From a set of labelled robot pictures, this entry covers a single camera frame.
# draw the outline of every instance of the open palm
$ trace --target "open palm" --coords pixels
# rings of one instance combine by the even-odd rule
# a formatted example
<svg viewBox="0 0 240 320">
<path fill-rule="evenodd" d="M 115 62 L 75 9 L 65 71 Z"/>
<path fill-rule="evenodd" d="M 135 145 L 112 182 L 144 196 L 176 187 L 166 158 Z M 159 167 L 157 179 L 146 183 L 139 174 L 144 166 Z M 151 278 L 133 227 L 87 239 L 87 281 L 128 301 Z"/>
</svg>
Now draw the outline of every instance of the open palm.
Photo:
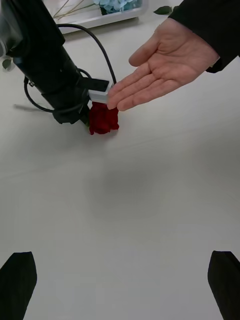
<svg viewBox="0 0 240 320">
<path fill-rule="evenodd" d="M 129 59 L 138 68 L 111 89 L 108 108 L 125 111 L 162 97 L 195 80 L 218 58 L 204 40 L 168 18 Z"/>
</svg>

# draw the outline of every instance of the white table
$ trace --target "white table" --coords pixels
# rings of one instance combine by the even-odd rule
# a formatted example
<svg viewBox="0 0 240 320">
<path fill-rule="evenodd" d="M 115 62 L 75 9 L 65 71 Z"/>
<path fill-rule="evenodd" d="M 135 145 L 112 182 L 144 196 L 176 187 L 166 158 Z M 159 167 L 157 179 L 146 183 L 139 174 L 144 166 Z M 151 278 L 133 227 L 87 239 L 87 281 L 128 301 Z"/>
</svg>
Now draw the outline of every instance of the white table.
<svg viewBox="0 0 240 320">
<path fill-rule="evenodd" d="M 164 20 L 160 5 L 95 31 L 118 79 Z M 109 76 L 93 40 L 77 32 L 65 47 Z M 207 271 L 213 250 L 240 258 L 238 60 L 121 113 L 117 134 L 33 111 L 17 68 L 1 72 L 0 100 L 0 265 L 33 252 L 25 320 L 222 319 Z"/>
</svg>

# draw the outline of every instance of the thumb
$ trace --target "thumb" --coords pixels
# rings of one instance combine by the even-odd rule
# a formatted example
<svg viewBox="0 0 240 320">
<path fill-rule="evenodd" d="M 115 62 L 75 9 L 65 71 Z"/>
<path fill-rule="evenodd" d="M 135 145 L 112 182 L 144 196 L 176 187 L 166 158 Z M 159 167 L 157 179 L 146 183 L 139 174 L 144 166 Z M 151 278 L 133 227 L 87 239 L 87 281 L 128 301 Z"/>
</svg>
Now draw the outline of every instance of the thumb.
<svg viewBox="0 0 240 320">
<path fill-rule="evenodd" d="M 130 65 L 133 67 L 139 67 L 147 62 L 148 59 L 157 51 L 159 44 L 159 38 L 156 33 L 154 33 L 151 38 L 130 57 Z"/>
</svg>

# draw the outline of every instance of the robotic arm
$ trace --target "robotic arm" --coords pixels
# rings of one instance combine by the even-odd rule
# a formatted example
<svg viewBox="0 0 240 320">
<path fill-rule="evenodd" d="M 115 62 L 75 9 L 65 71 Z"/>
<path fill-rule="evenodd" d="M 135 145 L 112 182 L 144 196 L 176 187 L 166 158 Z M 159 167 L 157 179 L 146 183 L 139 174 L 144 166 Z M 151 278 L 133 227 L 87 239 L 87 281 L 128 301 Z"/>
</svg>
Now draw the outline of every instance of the robotic arm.
<svg viewBox="0 0 240 320">
<path fill-rule="evenodd" d="M 75 66 L 63 47 L 65 39 L 58 28 L 69 26 L 84 30 L 95 39 L 116 82 L 103 46 L 90 31 L 78 25 L 57 26 L 42 0 L 0 1 L 0 57 L 13 57 L 13 62 L 25 75 L 28 99 L 36 107 L 51 112 L 60 124 L 74 124 L 80 120 L 90 99 L 105 103 L 100 97 L 106 99 L 111 87 L 109 81 L 92 79 Z M 31 99 L 28 83 L 40 91 L 53 110 L 42 108 Z"/>
</svg>

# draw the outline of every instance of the red rose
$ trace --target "red rose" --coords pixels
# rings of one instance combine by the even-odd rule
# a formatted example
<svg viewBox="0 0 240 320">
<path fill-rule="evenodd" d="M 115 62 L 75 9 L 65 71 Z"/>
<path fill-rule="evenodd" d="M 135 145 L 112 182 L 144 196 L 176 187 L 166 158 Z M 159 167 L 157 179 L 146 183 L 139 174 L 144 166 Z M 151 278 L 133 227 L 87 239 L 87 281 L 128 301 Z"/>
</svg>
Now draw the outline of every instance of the red rose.
<svg viewBox="0 0 240 320">
<path fill-rule="evenodd" d="M 90 134 L 96 132 L 104 135 L 111 130 L 118 130 L 118 109 L 109 110 L 106 104 L 93 102 L 89 112 L 89 130 Z"/>
</svg>

